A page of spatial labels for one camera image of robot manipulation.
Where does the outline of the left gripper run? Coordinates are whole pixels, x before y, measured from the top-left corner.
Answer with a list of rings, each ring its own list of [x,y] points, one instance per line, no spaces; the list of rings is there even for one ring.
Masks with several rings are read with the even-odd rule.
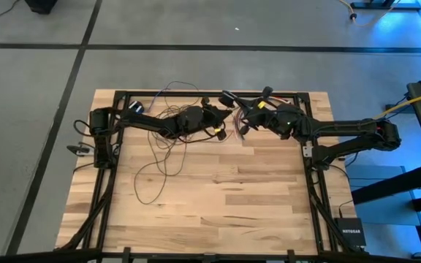
[[[181,142],[188,142],[188,137],[197,133],[205,132],[207,138],[198,139],[196,142],[204,142],[213,138],[223,141],[227,137],[225,132],[225,120],[232,114],[231,110],[221,110],[210,104],[206,96],[201,98],[200,106],[190,106],[178,114],[177,139]]]

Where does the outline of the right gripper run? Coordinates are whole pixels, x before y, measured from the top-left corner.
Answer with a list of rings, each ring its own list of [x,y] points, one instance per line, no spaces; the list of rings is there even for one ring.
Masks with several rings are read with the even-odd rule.
[[[272,104],[269,101],[272,92],[273,89],[266,86],[262,95],[254,99],[244,99],[228,92],[230,108],[235,108],[236,105],[239,107],[235,117],[240,118],[243,123],[239,128],[241,135],[246,135],[250,129],[258,131],[262,126],[277,134],[281,140],[288,140],[294,128],[306,116],[299,107],[292,104]]]

